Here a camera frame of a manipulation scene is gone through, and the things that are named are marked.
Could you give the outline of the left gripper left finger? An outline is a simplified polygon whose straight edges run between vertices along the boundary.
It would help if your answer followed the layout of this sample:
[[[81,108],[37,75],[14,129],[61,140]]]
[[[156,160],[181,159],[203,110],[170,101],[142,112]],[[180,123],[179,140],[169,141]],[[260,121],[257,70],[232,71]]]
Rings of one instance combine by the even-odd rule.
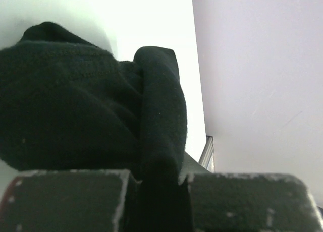
[[[1,231],[126,231],[138,186],[128,170],[23,172],[1,200]]]

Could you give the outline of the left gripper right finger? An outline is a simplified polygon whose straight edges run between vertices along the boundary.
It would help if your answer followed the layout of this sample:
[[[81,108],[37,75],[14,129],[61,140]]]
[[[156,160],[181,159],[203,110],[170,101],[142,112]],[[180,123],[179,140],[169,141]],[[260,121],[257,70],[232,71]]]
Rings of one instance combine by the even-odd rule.
[[[195,231],[322,231],[307,185],[289,174],[210,173],[184,155]]]

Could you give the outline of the black polo shirt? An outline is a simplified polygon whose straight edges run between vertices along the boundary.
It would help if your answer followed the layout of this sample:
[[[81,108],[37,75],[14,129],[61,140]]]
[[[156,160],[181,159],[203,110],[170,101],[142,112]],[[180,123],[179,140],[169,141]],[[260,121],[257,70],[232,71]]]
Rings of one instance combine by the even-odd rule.
[[[44,22],[1,50],[1,160],[18,171],[127,169],[141,183],[140,231],[191,231],[179,182],[187,109],[176,55],[132,61]]]

